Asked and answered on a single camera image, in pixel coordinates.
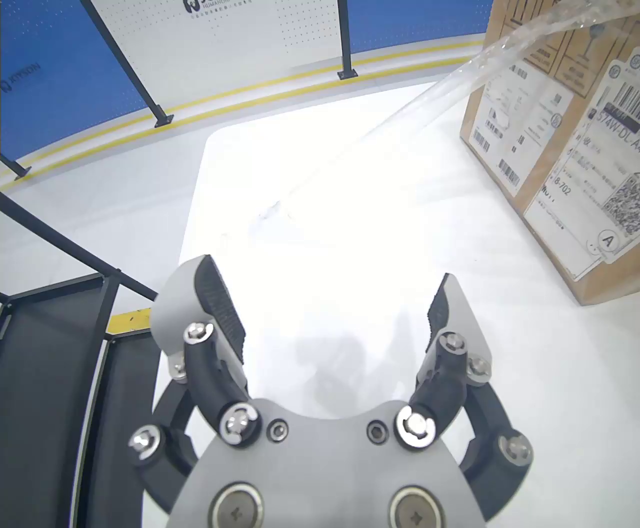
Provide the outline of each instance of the shipping label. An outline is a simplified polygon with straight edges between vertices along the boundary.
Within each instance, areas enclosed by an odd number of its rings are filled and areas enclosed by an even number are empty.
[[[469,143],[512,196],[562,124],[572,97],[525,61],[485,85]]]
[[[610,62],[524,218],[574,280],[640,241],[640,47]]]

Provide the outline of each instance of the white floor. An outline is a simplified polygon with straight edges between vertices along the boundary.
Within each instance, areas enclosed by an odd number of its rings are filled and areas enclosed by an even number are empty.
[[[178,263],[205,143],[213,132],[261,116],[425,80],[413,72],[327,90],[321,97],[312,93],[294,104],[249,109],[204,127],[186,127],[161,141],[150,138],[111,149],[89,163],[22,182],[6,194],[71,240],[158,290]],[[93,271],[0,215],[0,292],[15,294],[88,273]],[[149,306],[146,299],[120,288],[113,313]]]

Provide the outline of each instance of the yellow stripe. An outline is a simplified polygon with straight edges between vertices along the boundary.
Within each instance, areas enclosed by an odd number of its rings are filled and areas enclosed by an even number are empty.
[[[75,154],[74,156],[69,156],[61,161],[57,161],[55,163],[52,163],[51,165],[47,165],[46,167],[40,169],[40,170],[31,170],[25,177],[20,178],[19,180],[15,180],[13,182],[9,182],[6,183],[5,185],[0,187],[0,191],[6,191],[7,189],[11,189],[12,187],[15,187],[16,185],[25,182],[27,180],[30,180],[36,176],[39,176],[45,172],[48,172],[50,170],[56,169],[58,167],[62,167],[66,164],[69,163],[73,163],[74,161],[77,161],[79,159],[83,159],[86,158],[88,156],[92,156],[94,154],[97,154],[98,152],[103,152],[109,148],[113,148],[113,147],[118,147],[120,145],[124,145],[126,143],[130,143],[131,141],[136,141],[138,139],[142,139],[142,138],[146,138],[149,136],[152,136],[154,134],[158,134],[160,132],[164,132],[166,130],[170,130],[170,129],[175,129],[178,127],[182,127],[185,125],[189,125],[192,123],[196,123],[198,121],[201,121],[203,119],[208,119],[210,117],[216,117],[216,116],[220,116],[220,115],[224,115],[227,113],[231,113],[231,112],[235,112],[238,110],[242,110],[242,109],[246,109],[246,108],[252,108],[254,106],[259,106],[261,104],[267,104],[270,102],[276,102],[276,101],[280,101],[283,99],[288,99],[291,97],[297,97],[300,95],[306,95],[308,93],[315,93],[315,92],[321,92],[323,90],[328,90],[330,88],[338,88],[340,86],[344,86],[345,84],[354,84],[354,83],[361,83],[362,81],[369,81],[371,79],[380,79],[382,77],[388,77],[388,76],[393,76],[393,75],[398,75],[398,74],[403,74],[403,73],[409,73],[409,72],[415,72],[415,71],[419,71],[419,70],[426,70],[426,69],[431,69],[431,68],[438,68],[438,67],[443,67],[443,66],[451,66],[451,65],[457,65],[457,64],[462,64],[464,62],[467,62],[467,60],[469,59],[468,56],[466,57],[456,57],[453,59],[444,59],[444,60],[439,60],[439,61],[432,61],[432,62],[427,62],[427,63],[423,63],[423,64],[414,64],[414,65],[410,65],[410,66],[403,66],[400,68],[392,68],[390,70],[382,70],[379,72],[373,72],[370,74],[364,74],[361,75],[359,77],[354,77],[352,79],[345,79],[344,81],[329,81],[327,83],[320,83],[320,84],[313,84],[312,86],[304,86],[303,88],[297,88],[295,90],[289,90],[288,92],[282,92],[282,93],[275,93],[273,95],[267,95],[265,97],[259,97],[258,99],[253,99],[250,101],[245,101],[245,102],[240,102],[237,104],[232,104],[229,106],[225,106],[223,108],[216,108],[215,110],[210,110],[208,112],[203,112],[191,117],[187,117],[185,119],[179,120],[179,121],[173,121],[172,123],[168,124],[168,125],[164,125],[163,127],[160,128],[153,128],[153,129],[149,129],[149,130],[144,130],[141,132],[136,132],[135,134],[131,134],[129,136],[126,136],[124,138],[120,138],[114,141],[110,141],[109,143],[105,143],[103,145],[99,145],[98,147],[94,147],[94,148],[89,148],[88,150],[85,150],[84,152],[80,152],[78,154]]]
[[[470,47],[470,46],[482,46],[484,41],[482,40],[473,40],[471,42],[456,42],[455,44],[443,44],[441,46],[433,46],[433,47],[425,47],[422,49],[413,49],[410,51],[401,51],[399,53],[392,53],[391,55],[383,55],[380,57],[372,57],[370,59],[361,59],[358,61],[354,61],[354,66],[361,66],[363,64],[370,64],[373,62],[381,62],[390,59],[398,59],[402,57],[410,57],[411,55],[421,55],[422,53],[432,53],[434,51],[446,51],[448,49],[459,49],[461,47]]]
[[[362,66],[364,64],[371,64],[371,63],[376,63],[376,62],[382,62],[382,61],[386,61],[386,60],[391,60],[391,59],[397,59],[397,58],[402,58],[402,57],[409,57],[412,55],[420,55],[423,53],[432,53],[432,52],[436,52],[436,51],[446,51],[446,50],[450,50],[450,49],[460,49],[460,48],[464,48],[464,47],[471,47],[471,46],[479,46],[482,45],[483,41],[482,40],[473,40],[471,42],[456,42],[453,44],[443,44],[443,45],[439,45],[439,46],[432,46],[432,47],[426,47],[426,48],[421,48],[421,49],[415,49],[415,50],[409,50],[409,51],[402,51],[399,53],[392,53],[389,55],[382,55],[380,57],[372,57],[369,59],[361,59],[358,61],[354,61],[353,65],[354,66]],[[257,90],[258,88],[267,88],[269,86],[275,86],[276,84],[280,84],[280,83],[286,83],[289,81],[297,81],[299,79],[304,79],[306,77],[312,77],[315,75],[320,75],[320,74],[325,74],[325,73],[331,73],[333,71],[335,71],[335,69],[337,68],[337,65],[334,66],[329,66],[326,68],[320,68],[318,70],[313,70],[310,72],[303,72],[300,74],[295,74],[295,75],[291,75],[288,77],[281,77],[280,79],[273,79],[271,81],[264,81],[263,83],[257,83],[257,84],[251,84],[250,86],[244,86],[242,88],[236,88],[235,90],[229,90],[228,92],[222,92],[222,93],[217,93],[216,95],[210,95],[208,97],[204,97],[202,99],[197,99],[195,101],[191,101],[191,102],[187,102],[184,104],[179,104],[177,106],[174,106],[172,108],[169,108],[167,110],[167,113],[173,113],[176,112],[177,110],[182,110],[185,108],[190,108],[191,106],[196,106],[199,104],[202,104],[204,102],[209,102],[212,100],[216,100],[216,99],[222,99],[224,97],[229,97],[231,95],[237,95],[239,93],[245,93],[245,92],[250,92],[252,90]],[[142,121],[148,121],[148,120],[152,120],[154,119],[153,115],[145,115],[145,116],[141,116],[135,119],[132,119],[130,121],[127,121],[125,123],[121,123],[119,125],[114,125],[112,127],[109,127],[107,129],[101,130],[99,132],[95,132],[93,134],[89,134],[88,136],[83,136],[82,138],[78,138],[75,141],[71,141],[70,143],[65,143],[64,145],[60,145],[59,147],[56,148],[52,148],[50,150],[46,150],[45,152],[42,152],[41,154],[36,154],[33,156],[30,156],[28,158],[26,158],[25,160],[22,161],[22,163],[24,164],[24,166],[30,165],[32,164],[34,161],[39,161],[45,157],[49,157],[53,154],[57,154],[58,152],[61,152],[62,150],[65,150],[66,148],[71,148],[71,147],[75,147],[76,145],[79,145],[80,143],[84,143],[85,141],[90,141],[90,140],[94,140],[95,138],[99,138],[100,136],[104,136],[106,134],[110,134],[111,132],[115,132],[117,130],[126,128],[126,127],[130,127],[131,125],[135,125],[136,123],[141,123]],[[0,173],[0,175],[6,175],[9,174],[11,171],[10,170],[5,170],[4,172]]]
[[[119,316],[112,316],[111,319],[109,319],[107,332],[111,334],[118,334],[149,328],[150,313],[151,309],[146,308],[144,310],[136,310],[135,312],[120,314]]]

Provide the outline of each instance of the cardboard box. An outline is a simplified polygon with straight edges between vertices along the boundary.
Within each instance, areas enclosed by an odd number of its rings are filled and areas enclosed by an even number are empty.
[[[495,0],[484,45],[554,0]],[[556,33],[460,132],[581,304],[640,291],[640,17]]]

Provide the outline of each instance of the logo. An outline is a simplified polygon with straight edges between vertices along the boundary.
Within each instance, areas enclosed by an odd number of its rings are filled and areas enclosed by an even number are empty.
[[[611,77],[611,79],[616,79],[619,75],[620,75],[620,66],[618,66],[617,64],[614,64],[609,69],[609,77]]]
[[[34,74],[38,70],[40,70],[40,65],[37,62],[34,62],[33,64],[29,64],[28,66],[25,66],[24,68],[21,68],[20,70],[18,70],[16,73],[8,76],[7,81],[2,79],[2,81],[0,81],[0,89],[2,89],[3,93],[10,92],[13,90],[13,86],[12,86],[13,84],[17,83],[18,81],[21,81],[22,79],[30,76],[31,74]]]
[[[551,126],[557,129],[562,124],[562,116],[559,113],[555,113],[551,118]]]
[[[184,4],[184,8],[187,10],[187,13],[192,13],[194,11],[200,11],[200,1],[199,0],[182,0]]]
[[[182,0],[184,9],[192,19],[215,17],[215,13],[222,13],[229,9],[249,6],[253,0]]]

